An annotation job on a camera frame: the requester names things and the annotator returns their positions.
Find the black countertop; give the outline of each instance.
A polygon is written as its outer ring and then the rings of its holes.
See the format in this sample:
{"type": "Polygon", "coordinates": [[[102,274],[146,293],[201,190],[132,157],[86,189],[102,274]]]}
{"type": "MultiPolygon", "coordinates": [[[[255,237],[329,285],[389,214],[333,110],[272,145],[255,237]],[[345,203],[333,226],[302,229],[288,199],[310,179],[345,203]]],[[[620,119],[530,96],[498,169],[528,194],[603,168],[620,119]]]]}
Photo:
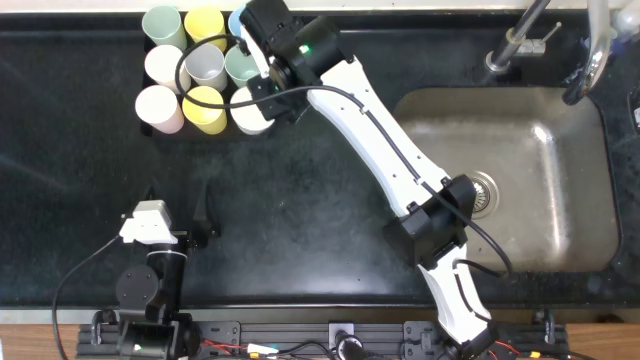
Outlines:
{"type": "MultiPolygon", "coordinates": [[[[142,136],[133,106],[145,56],[140,18],[0,17],[0,306],[48,306],[62,276],[117,233],[120,214],[149,186],[180,225],[206,183],[224,235],[189,255],[186,307],[433,305],[424,280],[382,236],[393,216],[382,190],[319,114],[258,138],[142,136]]],[[[518,18],[335,16],[389,109],[424,87],[566,86],[586,51],[584,12],[546,14],[531,36],[564,24],[547,54],[486,75],[484,56],[518,18]]],[[[640,48],[612,60],[591,98],[606,130],[618,255],[602,272],[519,273],[508,282],[479,274],[488,307],[640,304],[640,139],[627,104],[640,85],[640,48]]],[[[68,283],[61,303],[116,305],[117,277],[144,254],[141,246],[108,250],[68,283]]]]}

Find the white wall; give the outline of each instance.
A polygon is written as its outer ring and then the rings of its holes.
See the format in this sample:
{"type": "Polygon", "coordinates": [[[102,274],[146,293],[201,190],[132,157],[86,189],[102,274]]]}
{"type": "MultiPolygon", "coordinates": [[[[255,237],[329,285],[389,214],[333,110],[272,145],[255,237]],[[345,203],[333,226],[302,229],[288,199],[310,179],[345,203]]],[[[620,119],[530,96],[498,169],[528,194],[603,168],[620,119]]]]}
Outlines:
{"type": "MultiPolygon", "coordinates": [[[[608,0],[619,8],[630,0],[608,0]]],[[[233,10],[243,0],[0,0],[0,12],[139,12],[155,5],[176,5],[189,10],[198,5],[219,5],[233,10]]],[[[533,0],[285,0],[292,10],[392,9],[524,9],[533,0]]],[[[580,9],[586,0],[553,0],[549,8],[580,9]]]]}

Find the chrome faucet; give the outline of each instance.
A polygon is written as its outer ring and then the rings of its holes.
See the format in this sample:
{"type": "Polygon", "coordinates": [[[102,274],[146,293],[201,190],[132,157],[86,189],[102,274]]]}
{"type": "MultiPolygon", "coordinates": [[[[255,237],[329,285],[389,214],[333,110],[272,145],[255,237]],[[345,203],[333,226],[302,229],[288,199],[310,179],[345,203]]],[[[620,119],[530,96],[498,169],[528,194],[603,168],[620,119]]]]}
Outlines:
{"type": "MultiPolygon", "coordinates": [[[[531,29],[535,20],[542,14],[550,0],[535,0],[515,27],[507,30],[505,38],[498,49],[487,54],[485,65],[493,73],[503,73],[509,68],[510,60],[517,56],[520,47],[526,42],[526,34],[531,29]]],[[[604,71],[604,66],[609,58],[611,47],[611,23],[609,20],[609,4],[607,0],[587,0],[590,28],[590,49],[587,62],[578,70],[569,87],[562,95],[562,100],[568,105],[577,104],[591,88],[595,86],[604,71]]],[[[537,44],[544,46],[544,42],[550,35],[545,36],[537,44]]]]}

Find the sink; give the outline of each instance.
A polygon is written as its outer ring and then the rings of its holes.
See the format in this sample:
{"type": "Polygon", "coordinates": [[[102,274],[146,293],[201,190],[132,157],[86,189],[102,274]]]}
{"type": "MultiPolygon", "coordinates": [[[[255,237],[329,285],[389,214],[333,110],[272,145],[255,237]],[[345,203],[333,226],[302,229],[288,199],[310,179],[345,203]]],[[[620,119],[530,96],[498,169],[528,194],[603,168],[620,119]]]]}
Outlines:
{"type": "MultiPolygon", "coordinates": [[[[406,95],[394,115],[450,176],[467,174],[474,220],[518,271],[597,271],[619,233],[600,113],[563,89],[447,88],[406,95]]],[[[504,269],[467,228],[468,257],[504,269]]]]}

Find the drain strainer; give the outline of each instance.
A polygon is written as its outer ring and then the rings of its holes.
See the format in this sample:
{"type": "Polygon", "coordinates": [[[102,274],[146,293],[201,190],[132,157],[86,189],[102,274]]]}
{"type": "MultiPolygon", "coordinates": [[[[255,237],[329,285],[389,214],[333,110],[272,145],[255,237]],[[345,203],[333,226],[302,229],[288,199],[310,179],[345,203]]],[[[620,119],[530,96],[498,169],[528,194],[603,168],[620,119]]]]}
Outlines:
{"type": "Polygon", "coordinates": [[[476,200],[473,203],[471,217],[480,219],[489,215],[496,208],[498,204],[498,188],[493,179],[483,172],[474,171],[467,175],[476,189],[476,200]]]}

